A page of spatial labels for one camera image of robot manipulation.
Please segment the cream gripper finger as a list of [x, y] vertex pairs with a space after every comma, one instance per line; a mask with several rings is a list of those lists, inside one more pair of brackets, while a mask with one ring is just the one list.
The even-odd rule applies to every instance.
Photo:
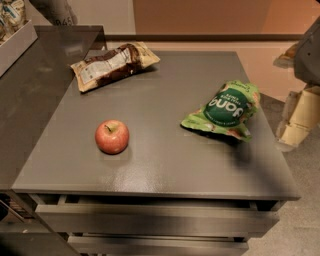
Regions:
[[320, 87], [290, 92], [276, 130], [276, 147], [282, 152], [297, 148], [320, 123]]

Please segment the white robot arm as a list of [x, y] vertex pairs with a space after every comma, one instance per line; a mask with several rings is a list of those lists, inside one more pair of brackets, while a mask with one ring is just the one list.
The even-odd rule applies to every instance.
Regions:
[[298, 42], [293, 69], [306, 87], [287, 96], [276, 130], [276, 145], [283, 152], [297, 148], [320, 123], [320, 17]]

